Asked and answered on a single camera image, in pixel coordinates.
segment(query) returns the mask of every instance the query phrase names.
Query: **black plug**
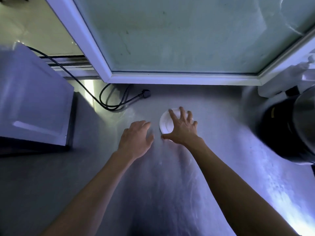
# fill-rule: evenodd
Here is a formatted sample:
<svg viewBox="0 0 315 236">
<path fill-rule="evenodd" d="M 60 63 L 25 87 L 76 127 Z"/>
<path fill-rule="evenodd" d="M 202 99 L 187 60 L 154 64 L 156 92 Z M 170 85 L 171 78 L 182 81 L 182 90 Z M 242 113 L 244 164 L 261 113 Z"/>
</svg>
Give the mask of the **black plug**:
<svg viewBox="0 0 315 236">
<path fill-rule="evenodd" d="M 148 90 L 148 89 L 142 90 L 142 96 L 143 96 L 144 98 L 150 97 L 150 96 L 151 96 L 150 90 Z"/>
</svg>

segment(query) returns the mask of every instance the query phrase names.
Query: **gray table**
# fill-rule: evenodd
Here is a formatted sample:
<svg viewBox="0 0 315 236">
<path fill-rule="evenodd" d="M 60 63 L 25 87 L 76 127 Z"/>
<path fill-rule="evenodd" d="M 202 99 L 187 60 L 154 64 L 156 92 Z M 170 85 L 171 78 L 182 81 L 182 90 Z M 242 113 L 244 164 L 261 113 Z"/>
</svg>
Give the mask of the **gray table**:
<svg viewBox="0 0 315 236">
<path fill-rule="evenodd" d="M 84 83 L 96 96 L 104 86 L 100 80 Z M 117 103 L 125 87 L 112 91 L 109 103 Z M 315 234 L 311 167 L 282 159 L 251 131 L 266 105 L 254 87 L 135 85 L 129 96 L 145 88 L 150 98 L 118 113 L 102 109 L 80 90 L 72 152 L 0 159 L 0 232 L 40 233 L 101 169 L 123 130 L 144 119 L 152 122 L 155 141 L 124 175 L 97 235 L 234 235 L 190 153 L 160 139 L 161 115 L 183 106 L 193 112 L 199 136 L 218 157 L 299 234 Z"/>
</svg>

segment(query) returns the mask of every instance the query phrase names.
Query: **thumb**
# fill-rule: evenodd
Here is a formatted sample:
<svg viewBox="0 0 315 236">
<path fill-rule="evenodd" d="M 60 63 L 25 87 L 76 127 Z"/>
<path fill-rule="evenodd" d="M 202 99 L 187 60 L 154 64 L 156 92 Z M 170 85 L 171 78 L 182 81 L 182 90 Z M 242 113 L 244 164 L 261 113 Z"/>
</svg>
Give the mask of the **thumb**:
<svg viewBox="0 0 315 236">
<path fill-rule="evenodd" d="M 147 139 L 147 143 L 148 143 L 148 145 L 149 145 L 149 146 L 151 146 L 151 145 L 152 145 L 152 143 L 153 143 L 153 141 L 154 141 L 154 135 L 153 135 L 153 134 L 151 134 L 151 135 L 148 137 L 148 139 Z"/>
<path fill-rule="evenodd" d="M 172 138 L 172 134 L 171 133 L 168 133 L 168 134 L 162 134 L 161 136 L 163 139 L 171 139 Z"/>
</svg>

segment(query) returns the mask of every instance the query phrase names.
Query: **person's left arm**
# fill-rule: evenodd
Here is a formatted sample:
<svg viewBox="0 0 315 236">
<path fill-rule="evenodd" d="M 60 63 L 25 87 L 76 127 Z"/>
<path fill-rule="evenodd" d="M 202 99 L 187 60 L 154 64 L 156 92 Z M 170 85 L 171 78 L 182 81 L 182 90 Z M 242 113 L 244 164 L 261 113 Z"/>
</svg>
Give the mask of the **person's left arm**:
<svg viewBox="0 0 315 236">
<path fill-rule="evenodd" d="M 153 143 L 146 139 L 150 122 L 134 122 L 125 129 L 119 147 L 97 175 L 75 196 L 41 236 L 95 235 L 106 207 L 128 167 L 143 156 Z"/>
</svg>

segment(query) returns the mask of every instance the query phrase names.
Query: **forearm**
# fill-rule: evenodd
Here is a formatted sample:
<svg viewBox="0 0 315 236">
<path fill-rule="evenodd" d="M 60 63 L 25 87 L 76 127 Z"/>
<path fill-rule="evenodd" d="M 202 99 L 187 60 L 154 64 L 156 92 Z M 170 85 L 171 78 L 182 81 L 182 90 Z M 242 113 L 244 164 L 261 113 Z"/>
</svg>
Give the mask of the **forearm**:
<svg viewBox="0 0 315 236">
<path fill-rule="evenodd" d="M 238 235 L 297 235 L 288 223 L 199 137 L 187 144 L 227 222 Z"/>
<path fill-rule="evenodd" d="M 100 172 L 76 195 L 42 236 L 95 235 L 112 194 L 131 163 L 122 153 L 113 153 Z"/>
</svg>

